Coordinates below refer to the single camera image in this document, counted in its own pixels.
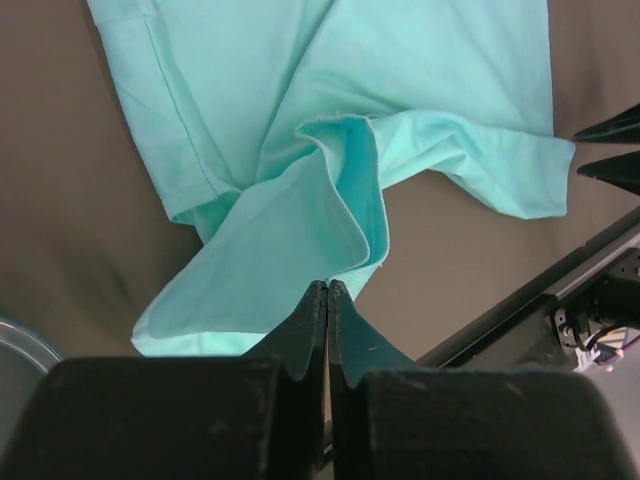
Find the cable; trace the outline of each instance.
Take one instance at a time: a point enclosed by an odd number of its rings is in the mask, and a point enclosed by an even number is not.
[[[598,343],[598,340],[605,337],[606,335],[613,332],[614,330],[618,330],[619,328],[623,328],[623,327],[624,325],[614,324],[614,325],[609,325],[608,327],[601,328],[596,333],[594,333],[593,337],[591,337],[591,340],[589,340],[589,342],[587,343],[587,351],[590,352],[591,350],[593,350],[593,347],[596,346],[596,343]]]

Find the brown table surface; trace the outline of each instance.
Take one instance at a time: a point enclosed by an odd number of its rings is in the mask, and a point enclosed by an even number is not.
[[[640,101],[640,0],[549,3],[566,137]],[[66,355],[134,354],[133,323],[199,241],[164,215],[83,0],[0,2],[0,66],[0,312]],[[581,145],[572,170],[619,151]],[[569,190],[567,217],[522,221],[436,173],[390,188],[391,255],[360,310],[418,357],[639,204],[574,173]]]

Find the brown surface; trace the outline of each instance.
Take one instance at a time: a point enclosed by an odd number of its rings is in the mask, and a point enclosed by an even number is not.
[[[550,10],[558,134],[638,102],[640,0]],[[0,311],[67,355],[133,353],[135,319],[198,241],[164,216],[83,0],[0,0],[0,92]],[[574,169],[615,151],[581,147]],[[433,173],[385,197],[392,253],[358,303],[414,357],[638,204],[575,175],[563,219],[500,216]]]

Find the gray container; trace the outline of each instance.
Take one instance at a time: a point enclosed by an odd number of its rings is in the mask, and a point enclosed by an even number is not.
[[[60,360],[38,335],[0,316],[0,456],[38,381]]]

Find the metal frame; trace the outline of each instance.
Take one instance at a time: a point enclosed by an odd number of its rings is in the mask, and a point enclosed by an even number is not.
[[[628,248],[640,244],[640,207],[600,232],[458,333],[426,353],[424,367],[504,368],[539,363],[575,366],[558,343],[547,316],[559,301]]]

